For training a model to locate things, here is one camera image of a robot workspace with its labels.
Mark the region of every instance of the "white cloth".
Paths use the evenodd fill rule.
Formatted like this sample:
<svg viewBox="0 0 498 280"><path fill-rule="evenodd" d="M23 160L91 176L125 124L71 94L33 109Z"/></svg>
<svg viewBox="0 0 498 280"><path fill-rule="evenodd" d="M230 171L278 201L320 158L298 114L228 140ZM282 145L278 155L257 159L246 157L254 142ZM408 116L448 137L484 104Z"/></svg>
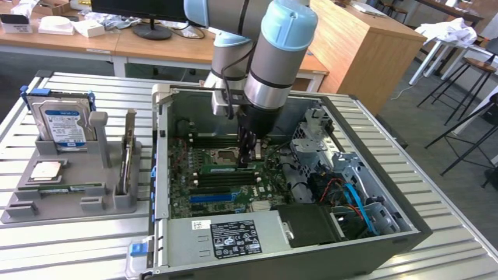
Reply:
<svg viewBox="0 0 498 280"><path fill-rule="evenodd" d="M432 25L422 24L416 31L428 37L426 43L438 38L464 48L469 47L477 39L475 28L467 26L463 18Z"/></svg>

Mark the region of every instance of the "gray 3d-printed holder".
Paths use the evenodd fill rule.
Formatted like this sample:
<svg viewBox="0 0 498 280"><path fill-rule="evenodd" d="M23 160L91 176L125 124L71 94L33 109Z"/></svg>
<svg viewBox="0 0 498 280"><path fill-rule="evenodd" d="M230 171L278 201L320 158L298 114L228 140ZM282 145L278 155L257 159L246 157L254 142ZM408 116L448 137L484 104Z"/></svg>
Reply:
<svg viewBox="0 0 498 280"><path fill-rule="evenodd" d="M97 124L97 130L101 130L101 133L98 133L101 139L106 139L103 131L107 116L101 119L103 119L101 123L95 119L94 123ZM135 212L142 153L141 142L135 142L130 188L126 195L117 195L115 193L121 179L122 142L103 141L99 143L98 141L89 141L87 151L75 152L59 152L54 141L42 141L39 139L35 143L37 151L0 218L3 223ZM43 181L43 183L30 181L37 164L47 161L62 162L58 177L54 180Z"/></svg>

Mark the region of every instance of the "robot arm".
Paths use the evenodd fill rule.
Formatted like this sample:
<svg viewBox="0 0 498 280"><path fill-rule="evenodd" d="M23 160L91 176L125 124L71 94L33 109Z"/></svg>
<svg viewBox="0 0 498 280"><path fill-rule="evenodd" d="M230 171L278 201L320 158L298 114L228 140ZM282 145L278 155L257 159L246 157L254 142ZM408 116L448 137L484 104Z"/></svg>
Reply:
<svg viewBox="0 0 498 280"><path fill-rule="evenodd" d="M244 59L232 71L238 69L241 76L241 70L249 70L244 93L252 105L241 106L237 114L240 167L245 167L257 139L274 129L313 41L318 16L309 7L293 0L186 0L185 9L194 22L257 41L253 59ZM218 58L230 57L226 54L216 56L214 72L242 56L230 59Z"/></svg>

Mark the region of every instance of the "green circuit board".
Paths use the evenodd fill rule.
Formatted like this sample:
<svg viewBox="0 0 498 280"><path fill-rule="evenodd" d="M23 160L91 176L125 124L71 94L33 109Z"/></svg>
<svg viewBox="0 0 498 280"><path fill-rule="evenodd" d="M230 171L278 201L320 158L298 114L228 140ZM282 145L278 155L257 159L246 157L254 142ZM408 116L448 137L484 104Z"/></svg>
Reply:
<svg viewBox="0 0 498 280"><path fill-rule="evenodd" d="M265 167L264 161L254 161L246 169L238 169L236 165L237 148L197 149L178 139L173 140L171 143L170 206L174 219L252 212L254 201L269 201L272 206L294 201L292 192L288 190L284 172L276 168L276 164L268 164L272 167ZM268 149L272 150L276 146L270 145ZM225 189L230 188L230 192L225 195L230 194L233 196L232 201L193 203L193 196L218 195L209 193L217 186L204 188L206 194L191 194L191 190L200 188L195 184L195 180L200 179L198 176L220 173L256 173L256 176L261 179L256 184L225 187Z"/></svg>

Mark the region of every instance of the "gray carpet floor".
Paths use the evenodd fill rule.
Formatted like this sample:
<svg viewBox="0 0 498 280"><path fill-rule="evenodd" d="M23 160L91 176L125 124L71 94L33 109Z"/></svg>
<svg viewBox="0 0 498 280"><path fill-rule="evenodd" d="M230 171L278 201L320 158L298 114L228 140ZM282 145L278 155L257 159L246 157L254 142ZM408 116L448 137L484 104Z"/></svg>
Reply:
<svg viewBox="0 0 498 280"><path fill-rule="evenodd" d="M0 65L0 120L19 98L21 86L30 84L39 69L94 75L114 74L113 65L107 62L7 54L5 52L0 52ZM408 81L418 66L416 62L412 64L394 95L408 87ZM178 81L185 75L185 71L179 68L158 67L158 72L159 74L154 75L153 67L145 65L135 65L129 68L129 73L135 78ZM185 81L197 82L200 79L206 78L206 74L206 71L198 71L195 75L187 72ZM430 149L424 148L445 131L444 122L452 112L452 109L441 102L436 102L433 105L426 102L421 108L416 107L438 83L437 77L422 79L398 100L388 102L381 116L408 142L408 152L416 162L421 165L484 236L498 247L498 211L496 211L498 209L498 191L491 185L488 188L481 188L481 184L485 182L484 171L487 169L464 162L442 177L440 173L457 159L457 156L445 141L440 141ZM453 87L449 90L449 94L461 98L463 91ZM476 141L489 129L491 124L479 119L472 127L465 130L463 138ZM483 150L491 157L498 155L497 137L498 135L495 135L483 145ZM455 146L460 151L471 147L460 142L455 142ZM469 159L487 163L487 158L479 152L472 153Z"/></svg>

